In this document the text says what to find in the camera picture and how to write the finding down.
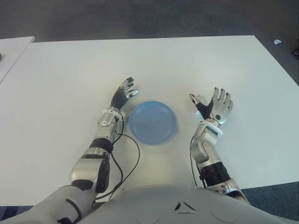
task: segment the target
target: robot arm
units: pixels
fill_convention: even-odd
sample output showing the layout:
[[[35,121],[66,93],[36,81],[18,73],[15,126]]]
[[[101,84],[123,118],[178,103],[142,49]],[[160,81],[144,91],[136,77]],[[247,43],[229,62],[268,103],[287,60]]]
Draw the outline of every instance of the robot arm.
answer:
[[[227,169],[218,155],[215,145],[217,138],[222,136],[219,126],[223,125],[233,108],[230,94],[215,88],[212,99],[208,105],[204,105],[197,97],[190,94],[191,101],[195,104],[204,121],[194,134],[193,143],[190,145],[190,153],[196,161],[199,177],[206,184],[206,188],[221,194],[231,196],[249,204],[237,183],[231,178]]]
[[[74,224],[90,212],[98,193],[108,188],[110,154],[115,141],[115,130],[123,120],[121,108],[138,90],[133,78],[127,78],[114,94],[111,105],[98,121],[98,131],[90,147],[74,165],[70,185],[53,192],[29,211],[4,220],[3,224]]]

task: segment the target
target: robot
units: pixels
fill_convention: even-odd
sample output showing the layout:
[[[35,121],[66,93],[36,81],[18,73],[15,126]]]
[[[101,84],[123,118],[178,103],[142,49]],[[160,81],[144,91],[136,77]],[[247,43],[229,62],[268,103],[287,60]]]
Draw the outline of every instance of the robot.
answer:
[[[59,188],[29,211],[1,224],[299,223],[251,206],[229,176],[215,145],[222,135],[219,127],[227,121],[233,102],[229,93],[221,89],[219,94],[218,88],[208,105],[189,95],[204,118],[190,145],[204,188],[169,184],[144,186],[126,191],[94,209],[97,195],[108,188],[109,161],[117,140],[115,133],[123,124],[121,108],[139,92],[129,90],[133,85],[133,78],[127,78],[115,92],[110,107],[103,111],[94,140],[71,171],[70,185]]]

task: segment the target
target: table surface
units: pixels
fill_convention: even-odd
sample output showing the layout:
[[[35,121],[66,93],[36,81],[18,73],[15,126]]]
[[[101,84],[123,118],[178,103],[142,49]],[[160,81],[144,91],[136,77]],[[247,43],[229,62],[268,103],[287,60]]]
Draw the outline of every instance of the table surface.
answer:
[[[19,37],[0,40],[0,83],[5,78],[6,74],[18,60],[25,48],[33,42],[34,37]]]
[[[210,98],[215,86],[234,102],[216,148],[240,188],[299,179],[299,88],[254,36],[31,43],[0,87],[0,205],[33,205],[68,184],[102,110],[129,76],[140,93],[124,112],[161,101],[176,114],[178,131],[163,145],[138,142],[140,163],[115,195],[193,184],[189,143],[201,117],[188,94]],[[127,123],[128,116],[124,133],[131,135]],[[137,149],[122,137],[114,155],[126,175]],[[111,160],[108,190],[119,178]]]

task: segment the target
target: floor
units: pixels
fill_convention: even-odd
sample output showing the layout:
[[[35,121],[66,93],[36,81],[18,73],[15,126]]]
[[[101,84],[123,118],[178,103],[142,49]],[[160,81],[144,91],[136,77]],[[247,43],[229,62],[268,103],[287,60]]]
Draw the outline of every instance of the floor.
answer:
[[[299,85],[298,0],[1,0],[0,39],[36,42],[255,35]],[[282,41],[274,45],[273,41]],[[299,182],[245,189],[253,206],[299,220]],[[0,207],[0,220],[28,207]]]

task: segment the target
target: black cable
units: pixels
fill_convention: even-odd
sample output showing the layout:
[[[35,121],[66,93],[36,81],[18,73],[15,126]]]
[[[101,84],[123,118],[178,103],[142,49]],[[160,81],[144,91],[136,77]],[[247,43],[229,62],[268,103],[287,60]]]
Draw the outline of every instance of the black cable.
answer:
[[[114,144],[121,138],[122,133],[123,133],[123,129],[124,129],[124,122],[123,122],[123,120],[122,120],[121,133],[118,134],[118,133],[115,131],[115,133],[117,133],[119,136],[118,136],[118,138],[113,142],[112,145],[114,145]],[[110,192],[108,192],[107,194],[104,194],[104,195],[102,195],[102,196],[100,196],[100,197],[96,197],[95,200],[99,200],[99,199],[101,199],[101,198],[104,198],[104,197],[106,197],[106,196],[112,194],[115,190],[118,189],[118,187],[119,187],[120,184],[122,183],[122,179],[123,179],[123,171],[122,171],[120,165],[118,164],[118,162],[116,161],[116,159],[115,159],[113,153],[111,153],[111,157],[112,157],[114,163],[116,164],[117,168],[119,169],[119,171],[120,171],[120,173],[121,173],[121,180],[119,181],[118,184],[116,184],[116,185],[114,186],[114,188],[113,188]]]
[[[112,145],[114,145],[120,138],[121,138],[121,136],[122,136],[122,133],[123,133],[123,129],[124,129],[124,123],[123,123],[123,118],[122,118],[122,121],[121,121],[121,123],[122,123],[122,127],[121,127],[121,133],[120,134],[118,134],[116,131],[115,131],[115,133],[117,133],[119,136],[118,136],[118,138],[113,142],[113,144]]]
[[[123,180],[123,171],[122,171],[120,165],[118,164],[118,162],[116,161],[116,159],[114,158],[114,155],[111,153],[111,157],[112,157],[113,161],[115,162],[117,168],[119,169],[119,171],[120,171],[120,173],[121,173],[121,181],[120,181],[118,184],[116,184],[115,187],[114,187],[110,192],[108,192],[107,194],[104,194],[104,195],[102,195],[102,196],[100,196],[100,197],[95,198],[95,200],[99,200],[99,199],[104,198],[104,197],[106,197],[106,196],[108,196],[108,195],[110,195],[110,198],[109,198],[109,200],[110,200],[111,197],[112,197],[112,195],[114,194],[114,192],[115,192],[115,191],[122,185],[122,183],[124,183],[125,180],[132,174],[132,172],[135,170],[135,168],[137,167],[137,165],[138,165],[138,163],[139,163],[139,160],[140,160],[140,148],[139,148],[137,142],[136,142],[132,137],[123,134],[123,130],[124,130],[124,122],[122,121],[121,133],[118,134],[118,133],[115,131],[115,133],[118,134],[119,137],[114,141],[113,145],[120,139],[120,137],[121,137],[122,135],[124,135],[124,136],[130,138],[130,139],[136,144],[136,146],[137,146],[137,148],[138,148],[138,160],[137,160],[135,166],[133,167],[133,169],[130,171],[130,173],[129,173],[129,174],[125,177],[125,179]]]
[[[115,189],[115,191],[122,185],[122,183],[124,183],[126,181],[126,179],[133,173],[133,171],[135,170],[135,168],[137,167],[138,163],[139,163],[139,160],[140,160],[140,148],[139,148],[139,145],[137,144],[137,142],[130,136],[126,135],[126,134],[122,134],[123,136],[126,136],[128,138],[130,138],[137,146],[138,148],[138,159],[137,159],[137,162],[135,164],[135,166],[133,167],[133,169],[131,170],[131,172],[125,177],[125,179],[119,184],[119,186],[117,186],[117,188]]]
[[[194,172],[193,172],[193,165],[192,165],[192,157],[191,157],[191,153],[190,153],[190,163],[191,163],[191,170],[192,170],[193,180],[194,180],[195,185],[197,186],[197,183],[196,183],[196,180],[195,180],[195,176],[194,176]]]

